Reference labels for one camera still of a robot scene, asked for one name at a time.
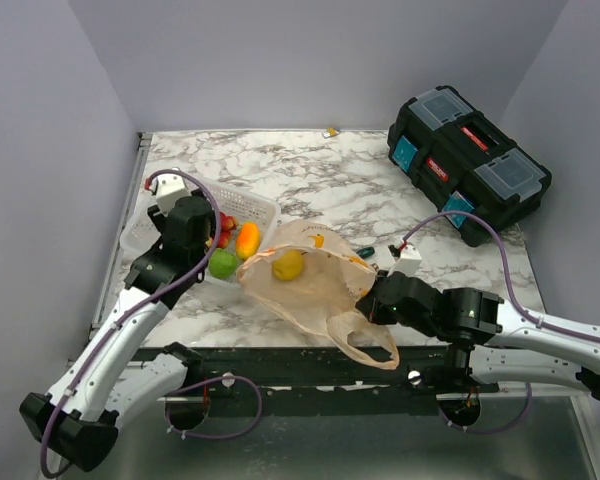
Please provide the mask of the green fake guava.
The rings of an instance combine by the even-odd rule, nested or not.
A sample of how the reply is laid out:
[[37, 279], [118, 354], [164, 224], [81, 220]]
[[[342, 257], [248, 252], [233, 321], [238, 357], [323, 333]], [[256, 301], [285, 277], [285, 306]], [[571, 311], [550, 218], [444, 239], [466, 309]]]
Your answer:
[[216, 249], [208, 264], [209, 273], [214, 278], [221, 280], [231, 277], [237, 267], [238, 258], [233, 253], [223, 249]]

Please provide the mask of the orange fake mango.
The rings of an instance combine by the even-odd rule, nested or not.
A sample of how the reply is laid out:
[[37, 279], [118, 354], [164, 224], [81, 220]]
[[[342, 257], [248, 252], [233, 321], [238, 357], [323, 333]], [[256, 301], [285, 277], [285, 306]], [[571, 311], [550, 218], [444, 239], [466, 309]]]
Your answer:
[[253, 222], [244, 223], [235, 241], [235, 253], [241, 260], [255, 255], [261, 242], [260, 229]]

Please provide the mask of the peach banana-print plastic bag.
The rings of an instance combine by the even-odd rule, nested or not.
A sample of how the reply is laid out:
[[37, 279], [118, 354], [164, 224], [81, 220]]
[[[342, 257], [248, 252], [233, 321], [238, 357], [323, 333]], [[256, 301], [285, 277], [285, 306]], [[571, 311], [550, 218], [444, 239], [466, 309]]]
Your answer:
[[[289, 253], [302, 258], [291, 280], [274, 274]], [[331, 228], [306, 220], [279, 226], [267, 247], [236, 271], [244, 293], [307, 334], [332, 341], [350, 359], [395, 370], [400, 356], [388, 328], [374, 325], [356, 308], [376, 280], [376, 270]]]

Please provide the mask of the yellow fake fruit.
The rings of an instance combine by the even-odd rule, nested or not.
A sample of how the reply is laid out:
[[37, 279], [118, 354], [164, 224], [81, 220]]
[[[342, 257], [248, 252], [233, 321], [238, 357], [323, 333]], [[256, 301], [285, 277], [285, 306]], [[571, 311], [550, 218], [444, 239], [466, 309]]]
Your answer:
[[280, 281], [288, 282], [298, 278], [304, 271], [304, 256], [301, 250], [288, 250], [271, 264], [274, 277]]

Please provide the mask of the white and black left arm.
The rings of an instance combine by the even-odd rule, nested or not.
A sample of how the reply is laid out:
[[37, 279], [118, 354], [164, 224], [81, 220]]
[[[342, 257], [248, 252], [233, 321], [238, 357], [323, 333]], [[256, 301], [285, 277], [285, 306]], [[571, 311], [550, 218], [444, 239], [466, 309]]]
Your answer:
[[126, 407], [110, 395], [142, 341], [180, 297], [205, 278], [219, 230], [210, 194], [178, 199], [161, 222], [159, 240], [136, 258], [114, 307], [69, 370], [46, 392], [30, 392], [19, 413], [40, 443], [43, 475], [55, 478], [48, 452], [84, 472], [97, 468], [118, 438]]

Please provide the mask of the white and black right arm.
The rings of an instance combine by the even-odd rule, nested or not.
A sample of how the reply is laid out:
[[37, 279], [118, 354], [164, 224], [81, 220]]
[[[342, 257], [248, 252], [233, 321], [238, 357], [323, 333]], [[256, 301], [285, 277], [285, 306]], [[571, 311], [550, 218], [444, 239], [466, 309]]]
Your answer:
[[561, 385], [600, 401], [600, 326], [519, 310], [474, 288], [439, 291], [400, 272], [382, 272], [357, 309], [375, 325], [400, 325], [446, 343], [416, 387], [461, 393], [501, 381]]

